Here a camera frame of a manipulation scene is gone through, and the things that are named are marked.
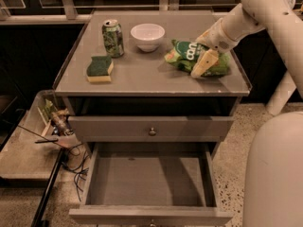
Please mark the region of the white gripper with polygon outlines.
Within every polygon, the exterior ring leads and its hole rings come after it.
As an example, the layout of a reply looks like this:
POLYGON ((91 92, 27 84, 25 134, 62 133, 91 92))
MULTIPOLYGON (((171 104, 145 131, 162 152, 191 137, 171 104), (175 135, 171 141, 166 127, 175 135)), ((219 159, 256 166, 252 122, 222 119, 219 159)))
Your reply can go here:
POLYGON ((194 62, 190 75, 199 78, 219 60, 219 52, 226 53, 240 41, 241 32, 226 18, 219 19, 207 31, 196 38, 195 42, 211 49, 202 50, 194 62))

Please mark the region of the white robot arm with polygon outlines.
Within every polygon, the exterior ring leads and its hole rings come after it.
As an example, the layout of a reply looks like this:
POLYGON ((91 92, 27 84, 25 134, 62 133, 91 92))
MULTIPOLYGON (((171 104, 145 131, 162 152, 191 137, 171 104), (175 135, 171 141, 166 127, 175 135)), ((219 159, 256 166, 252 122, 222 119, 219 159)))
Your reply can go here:
MULTIPOLYGON (((200 77, 219 55, 244 37, 266 30, 277 54, 255 70, 255 94, 282 108, 289 96, 303 94, 303 22, 295 0, 241 0, 196 41, 208 49, 191 75, 200 77)), ((277 114, 255 134, 249 149, 242 227, 303 227, 303 114, 277 114)))

